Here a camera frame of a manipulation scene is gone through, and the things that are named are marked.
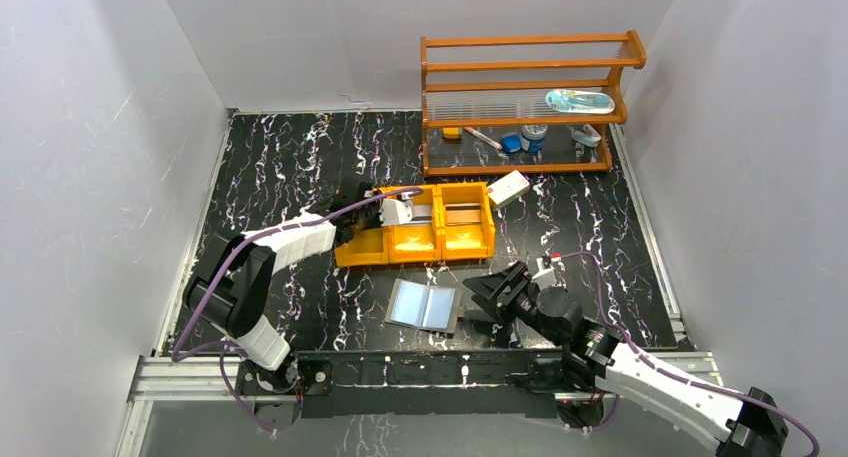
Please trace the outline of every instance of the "yellow object on shelf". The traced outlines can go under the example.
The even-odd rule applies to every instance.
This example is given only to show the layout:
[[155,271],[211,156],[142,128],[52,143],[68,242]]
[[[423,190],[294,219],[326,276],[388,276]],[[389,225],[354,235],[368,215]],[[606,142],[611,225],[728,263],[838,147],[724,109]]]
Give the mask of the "yellow object on shelf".
[[460,129],[459,127],[445,127],[444,129],[442,129],[442,135],[446,139],[458,139],[461,133],[462,129]]
[[[495,255],[495,223],[485,182],[421,185],[424,192],[413,197],[416,206],[431,206],[429,223],[406,224],[358,232],[336,249],[336,265],[385,265],[407,262],[438,262],[486,259]],[[383,187],[381,192],[401,187]],[[464,219],[447,224],[448,206],[479,209],[479,222]]]

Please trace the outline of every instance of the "black marble table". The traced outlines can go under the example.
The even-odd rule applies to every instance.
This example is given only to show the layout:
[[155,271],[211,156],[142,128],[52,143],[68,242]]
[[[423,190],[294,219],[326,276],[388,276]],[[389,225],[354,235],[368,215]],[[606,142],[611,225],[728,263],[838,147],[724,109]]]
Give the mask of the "black marble table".
[[[213,229],[240,232],[278,224],[328,197],[342,179],[371,180],[378,186],[425,182],[418,112],[237,115],[231,126],[198,255],[204,251],[202,239]],[[608,173],[530,175],[531,190],[495,214],[493,259],[337,268],[332,252],[313,256],[274,277],[265,315],[299,350],[549,347],[520,324],[501,328],[460,321],[449,337],[385,323],[392,285],[403,278],[458,286],[465,277],[499,271],[516,260],[535,271],[535,259],[543,253],[585,249],[603,263],[607,314],[622,321],[642,346],[675,347],[633,202],[614,148],[612,152],[616,165]],[[564,261],[556,275],[557,285],[594,316],[591,264]],[[175,334],[188,315],[181,311]],[[216,329],[202,324],[190,344],[219,338]]]

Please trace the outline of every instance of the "pen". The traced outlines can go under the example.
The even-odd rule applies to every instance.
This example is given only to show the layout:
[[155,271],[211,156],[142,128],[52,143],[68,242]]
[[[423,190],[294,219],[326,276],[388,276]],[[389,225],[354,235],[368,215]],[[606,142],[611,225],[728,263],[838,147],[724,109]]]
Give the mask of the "pen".
[[469,134],[473,135],[474,137],[477,137],[478,139],[482,140],[483,142],[491,145],[492,147],[494,147],[497,150],[503,149],[501,144],[499,144],[499,143],[495,142],[494,140],[486,137],[486,134],[480,132],[477,129],[472,129],[471,127],[465,127],[465,131],[468,132]]

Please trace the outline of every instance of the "purple cable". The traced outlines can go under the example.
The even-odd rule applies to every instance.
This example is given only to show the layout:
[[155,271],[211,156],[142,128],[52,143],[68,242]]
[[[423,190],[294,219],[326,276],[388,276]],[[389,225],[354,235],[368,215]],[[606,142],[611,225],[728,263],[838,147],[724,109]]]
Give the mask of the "purple cable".
[[227,386],[227,390],[230,392],[230,395],[232,395],[233,398],[236,399],[236,402],[238,402],[239,405],[241,405],[242,409],[244,409],[244,411],[247,412],[250,415],[250,417],[259,425],[259,427],[261,427],[262,429],[264,429],[268,432],[271,432],[272,435],[275,434],[277,429],[275,429],[274,426],[272,426],[268,422],[265,422],[264,420],[262,420],[261,417],[256,415],[250,409],[250,407],[247,405],[247,402],[245,402],[244,399],[241,398],[241,395],[239,395],[239,393],[236,392],[236,390],[233,388],[233,385],[230,383],[230,379],[227,377],[227,372],[224,368],[224,354],[225,354],[225,351],[226,351],[226,347],[229,346],[229,347],[234,348],[235,351],[243,358],[247,357],[245,355],[244,351],[242,349],[238,348],[235,343],[233,343],[229,340],[216,340],[214,342],[207,342],[205,344],[201,344],[201,345],[199,345],[199,346],[197,346],[197,347],[195,347],[191,350],[180,353],[180,350],[183,348],[186,341],[188,340],[188,336],[191,335],[191,332],[194,330],[194,327],[197,325],[197,322],[200,320],[200,315],[203,313],[203,309],[206,308],[206,304],[209,302],[209,299],[212,298],[212,293],[215,292],[215,289],[218,288],[218,284],[221,283],[221,279],[224,278],[224,275],[227,273],[227,270],[230,268],[230,265],[232,265],[232,263],[236,259],[236,257],[238,257],[238,255],[241,253],[241,251],[243,251],[248,245],[250,245],[252,242],[254,242],[256,240],[259,240],[263,237],[267,237],[269,235],[274,235],[274,234],[276,234],[278,232],[282,232],[284,230],[291,230],[291,229],[298,228],[298,227],[311,227],[311,226],[314,226],[314,225],[320,225],[320,224],[323,224],[324,222],[335,219],[336,217],[338,217],[342,214],[346,214],[346,213],[348,213],[352,210],[356,210],[356,209],[358,209],[358,208],[360,208],[364,205],[370,204],[372,202],[377,202],[379,200],[383,200],[383,199],[390,197],[390,196],[393,196],[393,195],[409,193],[411,196],[416,196],[416,195],[421,195],[423,192],[424,192],[424,190],[421,187],[404,187],[402,189],[392,190],[392,191],[389,191],[389,192],[386,192],[386,193],[383,193],[383,194],[372,195],[371,197],[368,197],[366,199],[360,200],[359,202],[348,205],[347,207],[345,207],[341,210],[331,212],[331,213],[327,214],[326,216],[324,216],[320,219],[311,220],[309,222],[297,222],[297,223],[293,223],[293,224],[284,225],[282,227],[272,227],[270,229],[263,230],[262,232],[258,232],[256,234],[253,234],[250,237],[245,237],[245,239],[239,245],[237,245],[233,249],[232,252],[230,252],[230,255],[228,255],[227,258],[224,259],[224,262],[221,264],[221,267],[218,269],[218,272],[215,274],[215,277],[212,279],[212,282],[209,283],[209,288],[206,289],[206,293],[203,294],[203,297],[200,299],[200,302],[197,304],[197,307],[194,309],[194,312],[191,314],[191,317],[188,319],[188,323],[183,328],[183,331],[180,333],[180,337],[177,339],[177,343],[174,345],[174,348],[171,351],[171,361],[172,362],[181,362],[181,361],[183,361],[183,360],[185,360],[189,357],[192,357],[192,356],[194,356],[194,355],[196,355],[200,352],[203,352],[205,350],[213,349],[213,348],[218,347],[218,346],[225,347],[225,349],[221,350],[221,355],[220,355],[220,359],[218,361],[218,366],[221,369],[221,377],[223,377],[223,379],[224,379],[224,384]]
[[796,419],[795,417],[789,415],[785,410],[778,409],[777,407],[775,407],[773,405],[769,405],[765,402],[761,402],[761,401],[759,401],[759,400],[757,400],[753,397],[750,397],[750,396],[745,395],[745,394],[741,394],[741,393],[736,392],[736,391],[728,390],[728,389],[725,389],[723,387],[718,387],[716,385],[707,384],[707,383],[703,383],[703,382],[690,381],[690,380],[688,380],[684,377],[673,374],[673,373],[671,373],[671,372],[669,372],[665,369],[658,369],[657,366],[644,353],[642,353],[642,350],[639,348],[639,346],[637,346],[636,343],[633,342],[633,339],[630,337],[630,332],[628,332],[627,329],[625,329],[623,326],[621,326],[617,323],[610,322],[610,320],[607,318],[606,314],[604,313],[604,311],[603,311],[604,310],[603,293],[601,292],[601,264],[600,264],[600,262],[598,262],[598,258],[595,257],[595,254],[593,254],[591,252],[587,252],[587,251],[580,251],[580,252],[573,252],[573,253],[570,253],[570,254],[564,254],[561,257],[566,258],[566,257],[576,257],[576,256],[590,257],[591,260],[592,260],[592,263],[595,265],[595,275],[597,276],[596,281],[597,281],[597,291],[598,291],[598,295],[597,295],[598,315],[600,315],[601,319],[603,320],[603,322],[606,325],[608,325],[610,327],[615,327],[619,332],[621,332],[621,335],[624,337],[624,341],[627,342],[627,345],[630,347],[630,350],[632,350],[633,353],[638,355],[639,360],[641,360],[651,370],[655,370],[658,373],[660,373],[660,374],[662,374],[662,375],[664,375],[664,376],[666,376],[666,377],[668,377],[668,378],[670,378],[674,381],[680,382],[681,384],[691,385],[692,387],[695,387],[695,388],[698,388],[698,389],[709,390],[710,392],[715,392],[717,394],[726,395],[728,397],[733,397],[735,399],[741,400],[742,402],[747,402],[749,404],[756,405],[757,407],[765,409],[769,412],[774,412],[775,414],[777,414],[777,415],[783,417],[784,419],[788,420],[789,422],[791,422],[792,425],[797,427],[798,430],[801,431],[801,433],[803,433],[804,435],[807,436],[808,439],[810,439],[810,443],[813,445],[813,450],[812,450],[812,452],[805,455],[804,457],[817,457],[819,455],[819,452],[821,452],[821,447],[819,446],[819,441],[816,438],[816,436],[813,435],[813,433],[810,431],[810,429],[807,428],[807,426],[805,426],[804,424],[799,422],[798,419]]

